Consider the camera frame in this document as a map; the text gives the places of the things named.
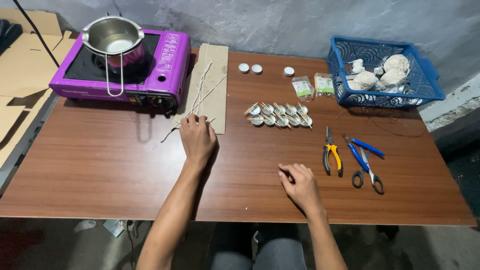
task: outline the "person's left hand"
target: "person's left hand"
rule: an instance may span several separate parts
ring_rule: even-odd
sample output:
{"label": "person's left hand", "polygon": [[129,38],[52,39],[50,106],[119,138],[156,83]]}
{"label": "person's left hand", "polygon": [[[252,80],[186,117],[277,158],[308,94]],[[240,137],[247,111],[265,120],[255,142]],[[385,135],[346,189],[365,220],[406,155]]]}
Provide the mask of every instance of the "person's left hand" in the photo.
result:
{"label": "person's left hand", "polygon": [[206,122],[206,116],[190,114],[188,118],[181,119],[180,137],[187,161],[207,164],[216,143],[215,130]]}

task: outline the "blue plastic basket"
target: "blue plastic basket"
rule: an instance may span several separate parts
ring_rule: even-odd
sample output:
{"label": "blue plastic basket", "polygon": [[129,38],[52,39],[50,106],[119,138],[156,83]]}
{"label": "blue plastic basket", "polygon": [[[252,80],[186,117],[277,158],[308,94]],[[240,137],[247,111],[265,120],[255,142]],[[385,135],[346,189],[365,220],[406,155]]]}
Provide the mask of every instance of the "blue plastic basket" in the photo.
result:
{"label": "blue plastic basket", "polygon": [[[434,100],[444,100],[445,94],[436,80],[439,75],[428,58],[422,58],[411,43],[333,36],[328,52],[328,70],[332,75],[335,96],[339,104],[412,108]],[[410,62],[407,83],[414,94],[392,94],[352,90],[346,84],[351,74],[349,62],[363,59],[365,70],[373,72],[385,56],[403,54]]]}

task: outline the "blue-handled wire cutter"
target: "blue-handled wire cutter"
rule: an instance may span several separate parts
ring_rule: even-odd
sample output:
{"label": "blue-handled wire cutter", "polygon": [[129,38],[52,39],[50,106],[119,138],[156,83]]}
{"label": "blue-handled wire cutter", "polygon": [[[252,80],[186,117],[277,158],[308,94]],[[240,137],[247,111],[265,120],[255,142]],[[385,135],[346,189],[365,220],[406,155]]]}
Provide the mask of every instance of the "blue-handled wire cutter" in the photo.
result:
{"label": "blue-handled wire cutter", "polygon": [[364,148],[365,150],[368,150],[370,151],[371,153],[377,155],[377,156],[380,156],[380,157],[384,157],[385,154],[382,153],[380,150],[376,149],[375,147],[369,145],[369,144],[366,144],[364,142],[361,142],[359,140],[356,140],[355,138],[350,138],[348,136],[346,136],[345,134],[342,134],[342,137],[347,141],[347,144],[348,144],[348,147],[350,148],[350,151],[352,151],[352,154],[353,156],[355,157],[355,159],[358,161],[358,163],[360,164],[360,166],[366,171],[366,172],[370,172],[370,168],[368,167],[368,165],[363,161],[363,158],[360,156],[360,153],[357,151],[357,149],[355,148],[355,146],[353,146],[352,143],[360,146],[361,148]]}

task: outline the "black scissors handle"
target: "black scissors handle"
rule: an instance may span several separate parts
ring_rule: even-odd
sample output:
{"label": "black scissors handle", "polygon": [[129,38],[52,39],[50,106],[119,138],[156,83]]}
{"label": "black scissors handle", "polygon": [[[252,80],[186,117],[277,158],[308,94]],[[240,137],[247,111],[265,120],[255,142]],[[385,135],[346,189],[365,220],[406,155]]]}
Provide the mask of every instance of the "black scissors handle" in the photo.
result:
{"label": "black scissors handle", "polygon": [[[355,178],[356,177],[360,178],[360,184],[355,184]],[[352,185],[356,188],[361,188],[361,186],[363,185],[363,172],[362,171],[356,171],[356,172],[353,173],[353,175],[352,175]]]}
{"label": "black scissors handle", "polygon": [[[380,184],[380,190],[378,190],[377,188],[377,182]],[[380,195],[383,195],[385,193],[385,190],[384,190],[384,184],[382,182],[382,180],[380,180],[380,177],[378,177],[377,175],[374,175],[373,176],[373,189],[375,190],[376,193],[380,194]]]}

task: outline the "cardboard box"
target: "cardboard box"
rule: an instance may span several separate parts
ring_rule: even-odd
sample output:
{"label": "cardboard box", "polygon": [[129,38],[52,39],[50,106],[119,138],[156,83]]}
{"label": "cardboard box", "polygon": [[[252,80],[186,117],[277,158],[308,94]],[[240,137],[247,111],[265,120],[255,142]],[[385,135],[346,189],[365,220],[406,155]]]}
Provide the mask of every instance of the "cardboard box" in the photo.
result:
{"label": "cardboard box", "polygon": [[[57,16],[43,11],[27,11],[48,48],[61,63],[75,42],[71,32],[62,35]],[[57,67],[33,28],[16,9],[1,9],[0,18],[21,24],[24,33],[0,55],[0,167],[38,119],[39,111],[52,96],[48,83]]]}

